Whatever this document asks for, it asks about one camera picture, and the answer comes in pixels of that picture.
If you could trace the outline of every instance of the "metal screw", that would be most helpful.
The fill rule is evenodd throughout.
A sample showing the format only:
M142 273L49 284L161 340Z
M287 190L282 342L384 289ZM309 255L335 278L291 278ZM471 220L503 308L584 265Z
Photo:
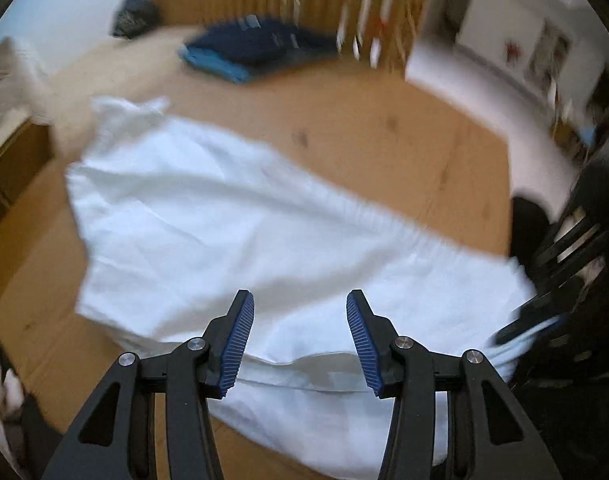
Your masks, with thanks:
M201 337L194 337L188 340L187 346L189 350L201 350L206 346L206 341Z
M409 349L413 346L414 340L408 335L401 335L395 338L395 346L404 350Z
M466 352L466 360L470 363L478 365L484 361L484 355L482 355L482 352L478 352L477 350L469 350Z
M132 354L131 352L127 352L126 354L122 354L118 358L118 362L122 366L131 366L133 363L136 362L136 355Z

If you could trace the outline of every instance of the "white sheet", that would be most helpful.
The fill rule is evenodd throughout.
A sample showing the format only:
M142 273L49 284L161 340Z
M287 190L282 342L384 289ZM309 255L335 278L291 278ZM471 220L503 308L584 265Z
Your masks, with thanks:
M336 478L377 477L392 404L367 389L345 301L428 349L490 351L532 290L504 258L457 246L302 171L266 144L96 100L96 142L68 189L90 264L77 312L141 356L201 335L239 288L256 316L238 383L212 412ZM496 351L504 377L527 346ZM437 397L436 459L446 452Z

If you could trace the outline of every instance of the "white wall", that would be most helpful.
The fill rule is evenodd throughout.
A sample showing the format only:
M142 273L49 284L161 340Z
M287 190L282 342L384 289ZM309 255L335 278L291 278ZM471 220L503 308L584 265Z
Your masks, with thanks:
M603 70L604 57L593 44L586 40L574 44L559 74L562 101L586 108Z
M107 38L121 0L14 0L0 20L0 40L22 38L56 72Z

